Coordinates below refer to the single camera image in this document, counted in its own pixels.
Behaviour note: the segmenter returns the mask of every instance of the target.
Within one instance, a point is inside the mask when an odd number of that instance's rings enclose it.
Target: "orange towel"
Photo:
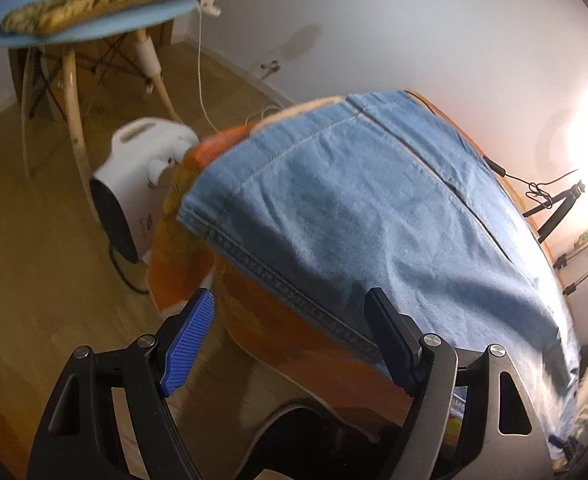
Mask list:
[[[375,435],[401,425],[411,399],[374,367],[361,362],[243,276],[176,220],[181,198],[219,155],[250,135],[251,124],[203,140],[174,175],[152,246],[149,286],[160,311],[182,306],[213,271],[216,309],[245,351],[314,394],[348,424]]]

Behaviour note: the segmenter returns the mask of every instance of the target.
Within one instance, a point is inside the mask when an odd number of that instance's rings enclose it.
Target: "jeans seam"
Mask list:
[[[267,168],[270,164],[274,163],[274,161],[277,160],[277,158],[280,158],[281,156],[283,156],[285,153],[293,150],[294,148],[297,148],[299,145],[301,145],[303,142],[307,142],[308,140],[313,139],[314,137],[319,136],[321,133],[324,133],[325,131],[327,131],[330,128],[333,128],[334,126],[336,126],[337,124],[341,124],[344,123],[346,121],[352,120],[354,117],[357,117],[360,114],[360,110],[355,113],[350,115],[349,117],[343,118],[339,121],[335,121],[332,124],[328,124],[327,126],[325,126],[322,130],[318,130],[315,132],[311,132],[310,134],[306,135],[305,137],[303,137],[302,139],[297,139],[296,142],[294,142],[293,144],[288,145],[286,148],[284,148],[283,150],[279,151],[278,153],[274,153],[268,160],[266,160],[263,164],[261,164],[259,167],[254,168],[253,171],[251,171],[250,174],[248,174],[247,176],[245,176],[245,178],[240,181],[230,192],[228,197],[225,199],[225,201],[223,202],[223,204],[221,205],[221,210],[220,213],[218,214],[218,217],[216,218],[216,221],[213,222],[212,224],[212,228],[217,228],[220,224],[220,222],[222,222],[223,220],[225,220],[225,218],[227,217],[227,214],[229,213],[228,208],[230,205],[230,202],[232,201],[232,199],[236,196],[236,194],[250,181],[252,180],[257,174],[259,174],[261,171],[263,171],[265,168]]]
[[[349,344],[353,349],[366,357],[370,364],[376,364],[381,360],[376,345],[367,337],[356,332],[346,323],[333,316],[326,309],[318,305],[314,300],[302,293],[279,273],[274,272],[269,266],[263,264],[255,256],[248,253],[237,242],[212,227],[210,234],[205,239],[219,252],[228,257],[232,262],[244,269],[253,277],[256,277],[262,286],[271,290],[276,296],[285,299],[287,304],[293,307],[299,314],[312,319],[317,325],[330,330],[335,336]]]
[[[415,156],[415,158],[417,158],[418,160],[420,160],[427,168],[429,168],[430,173],[439,182],[442,182],[442,184],[444,185],[444,187],[446,189],[448,189],[450,191],[450,193],[452,193],[453,196],[456,197],[456,199],[458,200],[458,202],[460,202],[466,210],[469,211],[469,213],[471,214],[471,216],[483,228],[483,231],[485,232],[485,234],[487,234],[488,237],[490,238],[490,240],[493,241],[493,243],[496,246],[496,248],[498,248],[498,250],[501,251],[501,254],[507,259],[507,261],[509,261],[510,263],[513,264],[512,260],[510,259],[510,257],[506,253],[506,251],[503,249],[503,247],[500,245],[500,243],[498,243],[498,240],[490,232],[490,230],[488,229],[487,225],[485,225],[485,222],[483,221],[483,219],[480,218],[480,216],[478,215],[478,213],[465,200],[462,199],[462,197],[459,195],[458,190],[456,189],[455,186],[453,186],[452,184],[448,183],[442,176],[440,176],[440,174],[436,172],[436,170],[431,166],[431,164],[426,160],[426,158],[424,158],[424,156],[422,156],[421,153],[418,152],[418,150],[416,148],[414,148],[413,146],[411,146],[404,139],[400,139],[399,137],[396,137],[387,126],[385,126],[384,124],[381,124],[380,121],[378,121],[376,118],[372,117],[369,113],[367,113],[366,110],[368,108],[372,108],[371,105],[364,105],[364,106],[362,106],[362,105],[359,105],[359,104],[354,103],[354,102],[352,102],[352,105],[354,107],[356,107],[357,109],[359,109],[362,112],[362,114],[365,115],[365,117],[367,117],[372,122],[372,124],[374,125],[374,127],[378,128],[380,131],[382,131],[383,133],[387,134],[388,136],[394,137],[394,139],[396,139],[398,142],[400,142],[413,156]],[[386,104],[382,104],[382,105],[376,105],[376,108],[386,108],[386,109],[389,109],[389,108],[392,108],[392,107],[394,107],[396,105],[397,104],[395,104],[395,103],[386,103]]]

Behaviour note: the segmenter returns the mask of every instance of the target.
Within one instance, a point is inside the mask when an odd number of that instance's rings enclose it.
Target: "metal bolt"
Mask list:
[[[427,334],[424,341],[427,346],[440,346],[443,342],[436,334]]]
[[[136,341],[136,343],[138,344],[138,346],[140,348],[149,348],[150,346],[153,346],[154,343],[156,342],[156,339],[154,339],[153,335],[141,335],[138,338],[138,341]]]
[[[88,346],[79,346],[74,350],[74,357],[76,359],[82,359],[90,354],[90,348]]]
[[[501,345],[490,346],[490,352],[495,357],[503,357],[507,353]]]
[[[280,61],[275,59],[269,63],[262,63],[261,64],[262,70],[269,70],[271,73],[278,72],[280,70]]]

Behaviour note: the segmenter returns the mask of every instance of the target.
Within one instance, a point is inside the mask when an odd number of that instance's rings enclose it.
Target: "white cable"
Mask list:
[[[283,107],[279,104],[271,104],[271,105],[265,105],[263,106],[263,109],[261,109],[261,119],[265,118],[265,114],[267,112],[274,112],[274,113],[279,113],[283,111]]]
[[[198,61],[198,66],[199,66],[200,108],[203,110],[203,115],[205,116],[205,119],[209,123],[209,126],[212,127],[213,131],[215,131],[216,133],[219,133],[220,130],[218,128],[216,128],[214,123],[211,121],[211,119],[207,115],[207,111],[205,110],[205,105],[203,104],[203,83],[202,83],[202,77],[200,75],[200,52],[201,52],[202,40],[203,40],[203,11],[200,9],[200,4],[198,7],[199,7],[199,61]]]

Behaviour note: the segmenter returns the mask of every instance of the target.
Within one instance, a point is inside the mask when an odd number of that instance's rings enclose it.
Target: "chair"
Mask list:
[[[33,0],[0,0],[0,20],[5,14],[7,14],[7,12],[10,12],[10,10],[16,9],[17,7],[31,1]],[[29,49],[23,80],[21,113],[22,155],[26,175],[28,177],[30,176],[29,163],[27,160],[26,121],[29,114],[29,98],[33,80],[34,56],[39,55],[40,48],[51,44],[65,44],[64,54],[59,61],[61,67],[58,69],[62,70],[64,81],[63,91],[66,114],[63,115],[66,115],[65,118],[72,139],[74,156],[84,192],[90,203],[94,217],[97,218],[89,189],[91,170],[85,148],[82,120],[78,105],[78,89],[76,82],[77,56],[74,44],[83,41],[99,40],[115,34],[126,34],[135,31],[136,41],[138,42],[138,46],[140,46],[140,48],[137,47],[137,52],[142,66],[142,72],[144,72],[144,75],[153,82],[153,85],[157,89],[158,94],[167,109],[169,117],[174,121],[180,121],[181,119],[178,117],[171,104],[167,89],[161,78],[160,63],[158,63],[155,55],[151,38],[146,34],[146,28],[167,22],[181,14],[191,12],[198,8],[199,5],[200,3],[198,0],[162,0],[139,7],[125,9],[94,20],[89,20],[51,36],[41,37],[30,36],[27,34],[5,36],[0,34],[1,46]],[[141,51],[144,51],[144,54],[151,55],[151,62],[149,56],[141,55]],[[98,60],[96,64],[104,65],[104,59]]]

